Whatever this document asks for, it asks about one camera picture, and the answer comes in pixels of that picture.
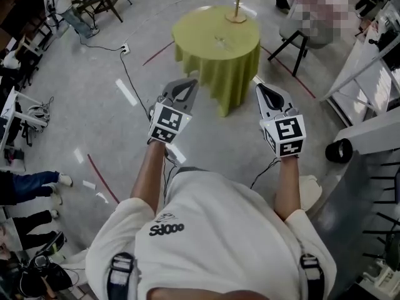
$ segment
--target red line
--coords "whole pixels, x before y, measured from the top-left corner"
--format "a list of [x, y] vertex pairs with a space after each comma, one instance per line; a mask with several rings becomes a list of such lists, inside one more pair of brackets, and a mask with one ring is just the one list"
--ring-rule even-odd
[[89, 158], [90, 163], [92, 164], [93, 169], [95, 170], [95, 172], [97, 173], [97, 175], [99, 176], [101, 182], [105, 185], [105, 187], [107, 188], [108, 192], [110, 193], [110, 195], [114, 198], [114, 200], [119, 204], [119, 200], [117, 199], [117, 197], [115, 196], [115, 194], [111, 191], [110, 187], [108, 186], [107, 182], [104, 180], [103, 176], [101, 175], [99, 169], [96, 167], [96, 165], [94, 164], [90, 154], [87, 154], [87, 157]]
[[173, 41], [173, 42], [170, 42], [169, 44], [167, 44], [167, 46], [163, 47], [160, 51], [158, 51], [156, 54], [154, 54], [153, 56], [151, 56], [150, 59], [148, 59], [148, 60], [143, 64], [143, 66], [144, 66], [145, 64], [149, 63], [150, 61], [152, 61], [156, 56], [158, 56], [158, 55], [159, 55], [160, 53], [162, 53], [165, 49], [167, 49], [172, 43], [174, 43], [174, 41]]
[[[266, 48], [264, 48], [263, 46], [261, 46], [267, 53], [269, 53], [270, 55], [272, 53], [270, 53]], [[276, 61], [282, 66], [284, 67], [290, 74], [292, 74], [293, 72], [289, 70], [289, 68], [287, 66], [285, 66], [277, 57], [275, 57]], [[308, 94], [313, 98], [316, 99], [316, 96], [306, 87], [306, 85], [301, 82], [301, 80], [298, 77], [293, 77], [294, 79], [296, 79], [298, 81], [298, 83], [308, 92]]]

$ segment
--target yellow-green tablecloth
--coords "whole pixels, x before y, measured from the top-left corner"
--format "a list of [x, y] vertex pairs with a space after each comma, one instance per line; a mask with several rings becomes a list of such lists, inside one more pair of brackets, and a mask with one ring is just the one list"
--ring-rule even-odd
[[200, 85], [210, 88], [220, 105], [220, 114], [243, 103], [251, 79], [257, 74], [260, 37], [258, 25], [247, 17], [231, 23], [229, 6], [202, 7], [183, 16], [173, 27], [175, 60], [183, 71], [199, 71]]

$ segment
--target concrete floor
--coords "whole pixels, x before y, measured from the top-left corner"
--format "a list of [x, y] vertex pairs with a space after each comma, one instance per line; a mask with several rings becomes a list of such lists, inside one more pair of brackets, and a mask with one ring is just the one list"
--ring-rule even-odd
[[[138, 94], [148, 107], [166, 83], [184, 76], [181, 65], [174, 62], [173, 46], [143, 66], [172, 41], [172, 25], [190, 10], [207, 5], [233, 5], [234, 0], [131, 1], [132, 6], [125, 0], [116, 4], [123, 23], [111, 12], [98, 15], [101, 32], [87, 43], [117, 49], [127, 41], [131, 53], [124, 61]], [[277, 49], [282, 43], [278, 31], [284, 15], [274, 7], [275, 0], [242, 0], [242, 3], [257, 13], [263, 48]], [[342, 33], [341, 39], [323, 49], [310, 50], [302, 60], [297, 77], [315, 97], [322, 96], [334, 82], [355, 42], [357, 26], [355, 22], [352, 30]], [[288, 46], [277, 58], [293, 69], [297, 55], [298, 49]], [[326, 103], [314, 99], [282, 64], [276, 60], [268, 62], [268, 56], [267, 51], [261, 51], [258, 76], [290, 92], [304, 115], [307, 141], [299, 159], [300, 174], [313, 174], [321, 183], [335, 178], [343, 169], [326, 161], [324, 150], [344, 126]], [[140, 105], [132, 107], [116, 86], [116, 80], [121, 79], [130, 88], [119, 52], [82, 46], [71, 28], [50, 45], [39, 67], [26, 94], [41, 101], [54, 96], [54, 102], [49, 126], [37, 135], [32, 148], [26, 149], [26, 170], [27, 173], [57, 170], [74, 179], [73, 188], [59, 187], [64, 199], [64, 204], [58, 207], [61, 217], [37, 229], [38, 232], [52, 228], [63, 230], [69, 241], [66, 253], [72, 254], [90, 245], [116, 207], [87, 154], [115, 196], [119, 200], [128, 198], [146, 150], [148, 121]], [[210, 99], [208, 89], [199, 90], [193, 119], [174, 142], [186, 157], [185, 166], [216, 171], [250, 185], [273, 160], [274, 155], [259, 132], [254, 86], [253, 83], [246, 102], [225, 118], [218, 116], [217, 102]], [[212, 139], [212, 146], [204, 137]], [[74, 154], [77, 149], [84, 158], [81, 163]], [[254, 186], [266, 199], [273, 196], [278, 171], [278, 167], [268, 171]], [[83, 180], [96, 184], [96, 190], [83, 186]], [[331, 188], [324, 190], [324, 194], [329, 194]], [[52, 208], [49, 198], [9, 210], [12, 216], [27, 216], [46, 208]]]

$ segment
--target black cable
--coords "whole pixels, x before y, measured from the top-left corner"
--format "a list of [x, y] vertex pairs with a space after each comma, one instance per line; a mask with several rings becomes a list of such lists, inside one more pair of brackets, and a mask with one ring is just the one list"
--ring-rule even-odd
[[124, 65], [125, 73], [126, 73], [126, 75], [127, 75], [127, 78], [129, 79], [129, 82], [131, 83], [132, 89], [133, 89], [133, 91], [136, 93], [136, 96], [137, 96], [137, 98], [139, 99], [139, 102], [140, 102], [140, 104], [142, 105], [142, 107], [143, 107], [143, 109], [144, 109], [144, 112], [146, 113], [146, 117], [147, 117], [147, 118], [149, 119], [149, 121], [150, 121], [150, 116], [149, 116], [149, 114], [148, 114], [148, 110], [146, 109], [146, 107], [144, 106], [144, 104], [143, 104], [143, 102], [142, 102], [142, 99], [139, 97], [138, 93], [136, 92], [136, 89], [135, 89], [135, 87], [133, 86], [133, 83], [132, 83], [132, 81], [131, 81], [131, 77], [129, 76], [128, 70], [126, 69], [125, 62], [124, 62], [124, 60], [123, 60], [123, 52], [121, 52], [121, 53], [119, 54], [119, 58], [121, 59], [122, 64]]
[[254, 181], [252, 182], [252, 184], [251, 184], [251, 186], [250, 186], [250, 189], [253, 188], [254, 184], [255, 184], [256, 181], [257, 181], [257, 179], [258, 179], [260, 176], [262, 176], [264, 173], [266, 173], [266, 172], [268, 171], [268, 169], [272, 168], [272, 167], [275, 166], [277, 163], [280, 163], [280, 162], [281, 162], [281, 160], [276, 160], [276, 159], [277, 159], [277, 157], [274, 158], [274, 159], [271, 161], [271, 163], [268, 165], [268, 167], [267, 167], [262, 173], [260, 173], [260, 174], [258, 174], [258, 175], [256, 176], [256, 178], [254, 179]]
[[99, 49], [104, 49], [104, 50], [108, 50], [108, 51], [118, 51], [118, 50], [124, 49], [124, 47], [119, 47], [118, 49], [108, 49], [107, 47], [101, 47], [101, 46], [88, 46], [86, 43], [83, 43], [83, 42], [82, 42], [81, 35], [78, 34], [78, 36], [79, 36], [79, 41], [80, 41], [80, 43], [81, 43], [83, 46], [87, 46], [88, 48], [99, 48]]

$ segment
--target shoulder strap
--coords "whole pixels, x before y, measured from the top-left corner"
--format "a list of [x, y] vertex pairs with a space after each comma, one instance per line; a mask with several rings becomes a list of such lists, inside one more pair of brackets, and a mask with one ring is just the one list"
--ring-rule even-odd
[[134, 256], [127, 252], [118, 253], [113, 257], [107, 279], [107, 295], [109, 300], [128, 299], [129, 278], [134, 270], [134, 266]]
[[316, 256], [304, 253], [300, 257], [302, 300], [323, 300], [325, 275]]

